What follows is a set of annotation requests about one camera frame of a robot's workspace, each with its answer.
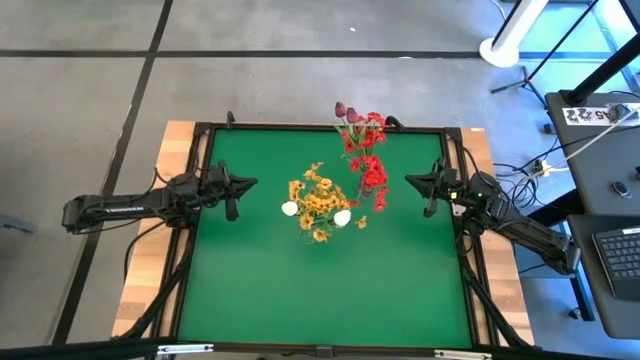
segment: white pole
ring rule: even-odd
[[[518,63],[518,46],[549,0],[521,0],[511,11],[498,32],[497,39],[489,38],[480,44],[480,56],[491,65],[511,67]]]

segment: white stand base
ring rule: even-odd
[[[499,52],[493,51],[493,38],[489,38],[480,44],[480,56],[489,64],[497,67],[512,67],[520,60],[518,49],[503,48]]]

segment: white cable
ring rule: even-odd
[[[504,14],[504,9],[502,8],[502,6],[500,6],[500,4],[498,4],[496,0],[489,1],[491,1],[493,5],[495,5],[500,10],[500,14],[502,14],[502,20],[507,20],[507,15]]]
[[[595,143],[596,141],[600,140],[603,136],[607,135],[609,132],[611,132],[611,130],[615,129],[618,125],[622,124],[623,122],[625,122],[628,118],[630,118],[633,114],[635,114],[636,112],[638,112],[638,110],[640,110],[640,106],[638,106],[637,108],[633,109],[631,112],[629,112],[627,115],[625,115],[622,119],[616,121],[614,124],[612,124],[611,126],[609,126],[606,130],[604,130],[603,132],[601,132],[600,134],[598,134],[598,136],[594,137],[593,139],[591,139],[588,143],[584,144],[580,149],[576,150],[575,152],[573,152],[572,154],[570,154],[569,156],[567,156],[566,158],[564,158],[564,160],[549,166],[546,169],[540,170],[534,174],[531,174],[525,178],[522,178],[522,180],[520,180],[518,182],[518,185],[522,184],[522,183],[526,183],[527,181],[535,178],[536,176],[542,175],[547,171],[553,171],[553,169],[556,168],[556,166],[569,161],[569,159],[573,158],[574,156],[580,154],[581,152],[583,152],[584,150],[586,150],[589,146],[591,146],[593,143]]]

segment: flower bouquet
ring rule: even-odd
[[[357,201],[349,201],[342,189],[329,178],[317,174],[321,162],[312,164],[304,173],[306,184],[300,180],[289,182],[289,201],[282,205],[287,216],[297,216],[300,228],[317,242],[327,242],[335,228],[344,227],[351,220],[351,207]],[[359,228],[366,226],[366,217],[355,222]]]
[[[384,133],[386,119],[376,112],[368,113],[365,118],[354,108],[345,108],[341,102],[336,103],[335,115],[343,123],[336,125],[336,129],[344,141],[344,156],[349,159],[351,171],[361,173],[358,197],[367,199],[375,194],[373,209],[383,211],[389,191],[387,173],[380,158],[373,155],[373,150],[377,143],[387,141]]]

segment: white flower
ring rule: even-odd
[[[338,227],[347,225],[349,223],[349,220],[351,220],[351,211],[349,210],[338,211],[337,213],[335,213],[335,215],[333,215],[333,221]]]
[[[287,216],[293,216],[298,212],[298,204],[293,201],[287,201],[282,204],[282,212]]]

